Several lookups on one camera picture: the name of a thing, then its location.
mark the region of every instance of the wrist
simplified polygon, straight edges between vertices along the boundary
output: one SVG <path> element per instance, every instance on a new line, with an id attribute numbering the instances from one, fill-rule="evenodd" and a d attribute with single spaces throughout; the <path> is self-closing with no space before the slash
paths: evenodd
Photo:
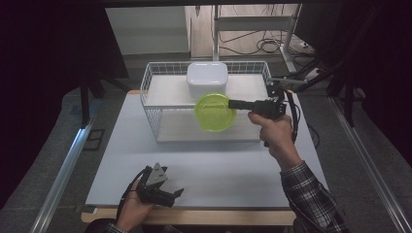
<path id="1" fill-rule="evenodd" d="M 302 163 L 294 145 L 278 148 L 273 151 L 272 155 L 276 158 L 282 171 L 287 171 Z"/>

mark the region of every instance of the white plastic box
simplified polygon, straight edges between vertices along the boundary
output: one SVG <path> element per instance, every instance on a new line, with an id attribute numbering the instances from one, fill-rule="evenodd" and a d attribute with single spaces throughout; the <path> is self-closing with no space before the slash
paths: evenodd
<path id="1" fill-rule="evenodd" d="M 188 67 L 189 93 L 199 98 L 208 93 L 225 94 L 227 66 L 219 61 L 193 62 Z"/>

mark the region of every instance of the yellow-green bowl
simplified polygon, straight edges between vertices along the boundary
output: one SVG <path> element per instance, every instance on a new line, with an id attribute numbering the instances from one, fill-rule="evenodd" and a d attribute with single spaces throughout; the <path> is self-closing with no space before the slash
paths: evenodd
<path id="1" fill-rule="evenodd" d="M 203 131 L 220 132 L 236 120 L 236 110 L 228 108 L 229 97 L 219 93 L 203 95 L 194 105 L 194 114 Z"/>

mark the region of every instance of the wire basket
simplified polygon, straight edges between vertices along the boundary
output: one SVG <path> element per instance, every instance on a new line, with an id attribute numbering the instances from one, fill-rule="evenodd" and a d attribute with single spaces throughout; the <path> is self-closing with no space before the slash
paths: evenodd
<path id="1" fill-rule="evenodd" d="M 228 72 L 226 95 L 231 99 L 256 101 L 267 98 L 266 86 L 272 81 L 266 62 L 223 63 Z M 248 111 L 238 111 L 234 124 L 225 131 L 200 130 L 193 112 L 196 99 L 189 96 L 186 83 L 190 64 L 151 62 L 146 68 L 141 101 L 155 139 L 158 142 L 258 141 L 259 127 L 250 123 Z"/>

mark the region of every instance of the plaid sleeve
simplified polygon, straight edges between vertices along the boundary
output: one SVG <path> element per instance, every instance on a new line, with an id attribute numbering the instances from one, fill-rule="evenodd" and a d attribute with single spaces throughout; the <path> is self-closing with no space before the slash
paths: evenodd
<path id="1" fill-rule="evenodd" d="M 349 232 L 342 217 L 336 212 L 333 196 L 318 181 L 305 161 L 281 172 L 281 178 L 292 208 L 304 214 L 325 232 Z"/>
<path id="2" fill-rule="evenodd" d="M 109 223 L 106 226 L 104 233 L 127 233 L 126 231 L 116 227 L 113 223 Z"/>

